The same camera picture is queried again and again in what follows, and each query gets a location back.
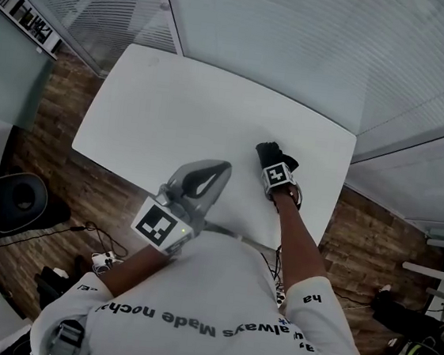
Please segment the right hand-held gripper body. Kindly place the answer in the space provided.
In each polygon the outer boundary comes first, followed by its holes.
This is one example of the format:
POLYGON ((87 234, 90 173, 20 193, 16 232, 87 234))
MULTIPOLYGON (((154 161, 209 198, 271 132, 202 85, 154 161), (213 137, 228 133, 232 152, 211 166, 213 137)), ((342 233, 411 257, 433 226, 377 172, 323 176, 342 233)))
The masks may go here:
POLYGON ((288 194, 293 199, 297 209, 301 209, 302 191, 286 162, 280 162, 263 168, 261 177, 265 196, 270 201, 275 201, 272 195, 276 191, 284 191, 284 193, 288 194))

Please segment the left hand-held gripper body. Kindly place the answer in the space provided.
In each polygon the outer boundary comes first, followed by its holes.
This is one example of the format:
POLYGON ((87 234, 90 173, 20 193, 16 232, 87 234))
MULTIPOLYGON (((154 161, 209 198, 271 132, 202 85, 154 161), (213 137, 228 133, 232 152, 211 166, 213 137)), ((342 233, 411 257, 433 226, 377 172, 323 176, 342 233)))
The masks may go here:
POLYGON ((206 225, 212 194, 187 192, 179 183, 165 183, 149 195, 132 221, 132 229, 162 254, 176 254, 206 225))

